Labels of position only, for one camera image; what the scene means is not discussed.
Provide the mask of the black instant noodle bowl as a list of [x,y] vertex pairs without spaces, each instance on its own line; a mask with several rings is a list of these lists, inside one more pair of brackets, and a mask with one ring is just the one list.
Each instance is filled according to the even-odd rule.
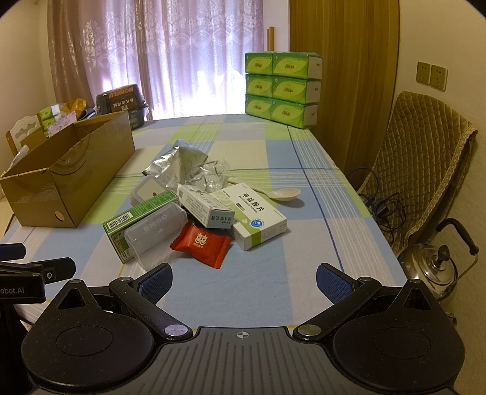
[[122,86],[96,96],[96,114],[111,114],[127,111],[131,129],[145,124],[147,100],[137,84]]

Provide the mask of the white square night light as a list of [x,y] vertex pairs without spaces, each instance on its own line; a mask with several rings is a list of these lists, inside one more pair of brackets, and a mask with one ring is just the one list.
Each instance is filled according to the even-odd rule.
[[159,184],[154,176],[144,176],[141,181],[133,188],[130,195],[130,204],[132,207],[163,193],[164,187]]

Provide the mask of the beige plastic spoon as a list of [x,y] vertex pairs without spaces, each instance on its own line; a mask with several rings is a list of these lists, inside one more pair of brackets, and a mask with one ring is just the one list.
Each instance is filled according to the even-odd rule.
[[245,183],[235,177],[230,177],[229,179],[227,179],[227,184],[228,185],[244,184],[250,189],[256,191],[256,193],[263,193],[267,198],[270,198],[275,202],[291,202],[292,200],[297,199],[302,193],[300,189],[292,188],[292,187],[267,191],[265,189],[262,189],[261,187],[255,187],[248,183]]

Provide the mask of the wall socket plates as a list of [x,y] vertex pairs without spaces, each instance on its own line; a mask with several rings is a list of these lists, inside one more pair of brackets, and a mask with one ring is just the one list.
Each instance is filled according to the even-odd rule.
[[417,62],[416,82],[431,86],[439,91],[447,88],[448,70],[445,67],[431,65],[425,62]]

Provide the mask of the checkered tablecloth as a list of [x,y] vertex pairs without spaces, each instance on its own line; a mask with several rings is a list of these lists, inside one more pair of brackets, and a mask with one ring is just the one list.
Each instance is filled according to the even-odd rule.
[[370,276],[402,286],[401,269],[368,209],[311,132],[245,114],[174,118],[147,123],[133,134],[135,153],[97,202],[72,229],[32,228],[14,223],[2,239],[26,247],[26,260],[74,260],[89,286],[117,277],[137,277],[136,260],[122,263],[105,222],[118,223],[142,172],[183,140],[223,166],[230,177],[267,191],[296,187],[300,196],[259,209],[248,193],[243,207],[243,249],[233,240],[219,268],[170,251],[174,283],[162,309],[192,328],[200,326],[294,327],[329,305],[316,287],[316,268],[330,263],[351,277]]

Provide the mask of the green spray medicine box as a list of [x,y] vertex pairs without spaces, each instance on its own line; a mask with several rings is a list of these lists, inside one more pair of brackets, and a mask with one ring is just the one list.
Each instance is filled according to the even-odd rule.
[[133,253],[125,240],[124,231],[154,213],[157,209],[172,202],[178,203],[178,197],[172,191],[165,191],[123,211],[102,224],[103,230],[121,263],[127,263],[133,257]]

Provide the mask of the small green tissue packs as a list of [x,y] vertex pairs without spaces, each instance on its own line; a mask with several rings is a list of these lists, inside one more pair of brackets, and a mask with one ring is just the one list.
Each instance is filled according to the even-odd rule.
[[44,131],[47,131],[50,125],[64,117],[65,114],[66,113],[63,111],[63,104],[54,104],[42,108],[42,110],[38,112],[39,121]]

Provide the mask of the brown wooden door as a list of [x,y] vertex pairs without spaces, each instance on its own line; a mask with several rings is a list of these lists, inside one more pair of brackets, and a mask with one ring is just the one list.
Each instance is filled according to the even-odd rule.
[[382,145],[395,93],[397,1],[291,1],[290,49],[323,60],[311,131],[353,187]]

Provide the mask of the white green tablet box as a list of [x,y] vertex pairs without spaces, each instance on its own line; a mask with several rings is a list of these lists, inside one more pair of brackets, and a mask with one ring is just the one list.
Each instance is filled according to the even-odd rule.
[[244,251],[287,231],[287,217],[244,184],[231,185],[211,195],[235,212],[230,234]]

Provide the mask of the long white ointment box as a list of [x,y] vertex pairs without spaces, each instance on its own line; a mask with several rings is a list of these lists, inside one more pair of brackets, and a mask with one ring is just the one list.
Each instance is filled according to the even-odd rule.
[[229,230],[232,226],[235,212],[219,202],[211,194],[198,187],[179,184],[177,195],[180,204],[204,227]]

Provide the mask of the white carved chair back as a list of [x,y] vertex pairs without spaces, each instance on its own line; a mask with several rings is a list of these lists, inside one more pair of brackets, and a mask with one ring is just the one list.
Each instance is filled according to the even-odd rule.
[[25,116],[19,119],[15,125],[6,132],[7,144],[15,156],[22,148],[21,142],[30,133],[42,128],[38,114]]

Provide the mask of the red candy packet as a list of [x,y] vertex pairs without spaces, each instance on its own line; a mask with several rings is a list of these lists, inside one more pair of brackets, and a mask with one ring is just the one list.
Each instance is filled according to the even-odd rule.
[[201,263],[220,269],[227,254],[231,237],[221,235],[187,222],[170,244],[174,251],[184,252]]

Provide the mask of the yellow plastic bag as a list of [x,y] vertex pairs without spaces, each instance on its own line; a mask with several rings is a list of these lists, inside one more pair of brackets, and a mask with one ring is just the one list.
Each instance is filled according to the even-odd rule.
[[68,100],[67,102],[61,103],[59,108],[64,114],[74,111],[77,119],[79,119],[82,112],[87,108],[87,101],[82,98],[76,98],[74,100]]

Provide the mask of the pink sheer curtain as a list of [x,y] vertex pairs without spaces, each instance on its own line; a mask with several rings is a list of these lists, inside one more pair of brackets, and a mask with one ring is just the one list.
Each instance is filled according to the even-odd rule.
[[263,48],[260,1],[50,1],[60,101],[135,84],[151,119],[245,110],[245,55]]

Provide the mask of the brown cardboard box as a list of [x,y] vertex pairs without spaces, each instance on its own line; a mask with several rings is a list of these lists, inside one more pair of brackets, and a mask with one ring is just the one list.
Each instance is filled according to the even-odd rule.
[[1,176],[23,226],[75,228],[135,151],[126,111],[72,123]]

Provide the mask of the green tissue pack stack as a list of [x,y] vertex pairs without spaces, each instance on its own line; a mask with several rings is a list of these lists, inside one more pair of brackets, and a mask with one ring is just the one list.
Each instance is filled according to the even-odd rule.
[[322,71],[317,53],[246,53],[245,112],[293,128],[315,126]]

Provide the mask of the silver foil pouch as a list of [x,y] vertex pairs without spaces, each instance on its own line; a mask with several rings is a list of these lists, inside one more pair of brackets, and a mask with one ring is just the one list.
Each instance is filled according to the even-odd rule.
[[206,160],[207,154],[178,138],[172,148],[156,157],[142,174],[154,177],[164,189],[175,192],[179,184],[185,184],[195,176],[197,168]]

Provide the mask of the clear plastic wire package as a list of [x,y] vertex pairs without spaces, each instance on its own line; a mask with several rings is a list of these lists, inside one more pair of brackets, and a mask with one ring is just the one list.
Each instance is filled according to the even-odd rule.
[[229,170],[230,165],[226,160],[207,160],[191,170],[186,183],[207,193],[213,193],[227,187]]

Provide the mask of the steel kettle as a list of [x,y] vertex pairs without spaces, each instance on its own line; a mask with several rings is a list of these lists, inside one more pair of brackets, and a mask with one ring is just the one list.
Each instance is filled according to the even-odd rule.
[[429,242],[413,244],[407,247],[398,257],[408,279],[423,281],[439,303],[445,306],[456,293],[456,285],[479,260],[479,247],[475,244],[465,227],[454,218],[446,218],[436,226],[436,232],[441,232],[446,226],[452,225],[457,234],[465,242],[474,261],[464,272],[459,273],[450,250],[446,244],[434,247]]

